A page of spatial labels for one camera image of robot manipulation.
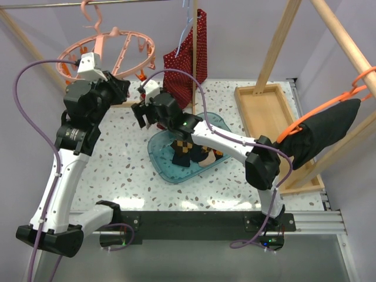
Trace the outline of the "brown yellow argyle sock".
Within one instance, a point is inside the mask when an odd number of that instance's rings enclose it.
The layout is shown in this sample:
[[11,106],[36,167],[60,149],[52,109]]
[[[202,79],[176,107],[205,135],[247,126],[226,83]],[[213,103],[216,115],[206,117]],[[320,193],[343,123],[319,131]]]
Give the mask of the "brown yellow argyle sock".
[[193,148],[193,144],[174,140],[170,147],[174,150],[172,163],[181,167],[190,167],[190,151]]

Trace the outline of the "navy santa sock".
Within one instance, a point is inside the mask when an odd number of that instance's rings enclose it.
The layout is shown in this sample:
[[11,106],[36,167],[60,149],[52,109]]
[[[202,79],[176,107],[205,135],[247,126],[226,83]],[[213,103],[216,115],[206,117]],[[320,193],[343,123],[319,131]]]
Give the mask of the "navy santa sock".
[[211,150],[211,148],[207,148],[206,146],[194,144],[190,149],[190,160],[195,163],[202,162],[208,158]]

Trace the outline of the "red black argyle sock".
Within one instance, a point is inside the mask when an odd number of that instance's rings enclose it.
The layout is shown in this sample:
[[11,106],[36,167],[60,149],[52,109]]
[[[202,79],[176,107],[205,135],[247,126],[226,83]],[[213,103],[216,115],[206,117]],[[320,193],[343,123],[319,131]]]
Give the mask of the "red black argyle sock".
[[212,149],[212,152],[213,152],[213,154],[215,156],[215,161],[217,161],[217,160],[219,160],[219,159],[221,159],[223,157],[223,153],[220,152],[220,151],[218,151],[218,150]]

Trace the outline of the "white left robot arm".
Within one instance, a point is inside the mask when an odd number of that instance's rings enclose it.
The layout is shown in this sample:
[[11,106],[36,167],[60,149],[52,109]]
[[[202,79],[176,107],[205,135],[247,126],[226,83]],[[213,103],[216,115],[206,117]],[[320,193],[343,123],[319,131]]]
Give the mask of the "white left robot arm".
[[32,247],[73,257],[86,236],[103,226],[116,230],[122,223],[120,206],[106,200],[76,219],[69,216],[78,182],[101,134],[99,125],[110,107],[125,102],[129,93],[128,80],[108,71],[104,75],[95,82],[77,80],[66,87],[48,185],[30,223],[16,231],[16,238]]

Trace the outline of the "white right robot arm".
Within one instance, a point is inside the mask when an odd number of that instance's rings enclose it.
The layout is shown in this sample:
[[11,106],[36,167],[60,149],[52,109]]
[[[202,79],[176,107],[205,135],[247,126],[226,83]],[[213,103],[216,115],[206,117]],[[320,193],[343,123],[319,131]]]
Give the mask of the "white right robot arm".
[[245,168],[246,182],[258,190],[263,227],[274,231],[282,225],[284,205],[277,188],[281,161],[267,137],[253,139],[213,126],[202,117],[182,111],[166,92],[131,108],[141,128],[159,123],[181,141],[217,149],[239,161]]

